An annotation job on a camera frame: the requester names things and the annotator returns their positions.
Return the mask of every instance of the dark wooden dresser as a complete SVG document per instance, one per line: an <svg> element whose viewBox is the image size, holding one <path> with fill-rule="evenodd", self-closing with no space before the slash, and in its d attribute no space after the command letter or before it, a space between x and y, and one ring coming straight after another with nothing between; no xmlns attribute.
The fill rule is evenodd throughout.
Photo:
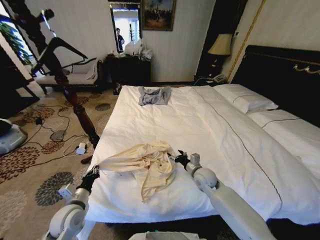
<svg viewBox="0 0 320 240"><path fill-rule="evenodd" d="M115 57L108 55L104 66L110 72L113 94L118 95L123 85L149 86L151 82L151 61L138 56Z"/></svg>

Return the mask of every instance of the table lamp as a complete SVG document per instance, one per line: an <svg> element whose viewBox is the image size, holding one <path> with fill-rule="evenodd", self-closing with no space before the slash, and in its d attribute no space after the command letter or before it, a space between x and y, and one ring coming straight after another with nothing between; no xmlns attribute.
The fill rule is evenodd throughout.
<svg viewBox="0 0 320 240"><path fill-rule="evenodd" d="M211 67L214 68L214 73L210 73L209 77L214 77L219 74L224 62L223 60L226 56L231 55L231 39L232 34L230 33L219 34L212 47L209 49L208 53L215 55L215 60L211 65Z"/></svg>

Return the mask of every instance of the beige cloth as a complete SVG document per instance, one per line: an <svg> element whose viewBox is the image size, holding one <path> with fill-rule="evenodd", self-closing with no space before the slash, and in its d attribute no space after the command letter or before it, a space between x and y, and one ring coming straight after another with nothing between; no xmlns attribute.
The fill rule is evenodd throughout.
<svg viewBox="0 0 320 240"><path fill-rule="evenodd" d="M146 202L175 177L175 163L167 153L173 155L174 151L164 141L138 144L100 161L98 165L101 170L132 172L141 187L142 201Z"/></svg>

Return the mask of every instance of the window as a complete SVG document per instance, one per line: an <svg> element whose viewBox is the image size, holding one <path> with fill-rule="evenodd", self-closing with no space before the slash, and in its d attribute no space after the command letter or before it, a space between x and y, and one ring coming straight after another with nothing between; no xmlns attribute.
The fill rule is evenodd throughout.
<svg viewBox="0 0 320 240"><path fill-rule="evenodd" d="M11 17L1 1L0 14L8 18ZM4 36L5 40L9 43L12 50L24 65L30 65L35 62L32 51L22 37L18 27L14 23L0 21L0 32L0 34Z"/></svg>
<svg viewBox="0 0 320 240"><path fill-rule="evenodd" d="M128 43L136 43L141 38L140 4L110 3L114 38L119 53Z"/></svg>

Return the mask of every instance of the mirror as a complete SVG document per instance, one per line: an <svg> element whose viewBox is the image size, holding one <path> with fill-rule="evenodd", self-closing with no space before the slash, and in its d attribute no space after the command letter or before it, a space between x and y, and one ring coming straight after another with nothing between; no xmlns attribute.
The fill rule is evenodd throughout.
<svg viewBox="0 0 320 240"><path fill-rule="evenodd" d="M116 48L118 53L122 53L128 43L136 43L142 38L140 4L110 2L109 6Z"/></svg>

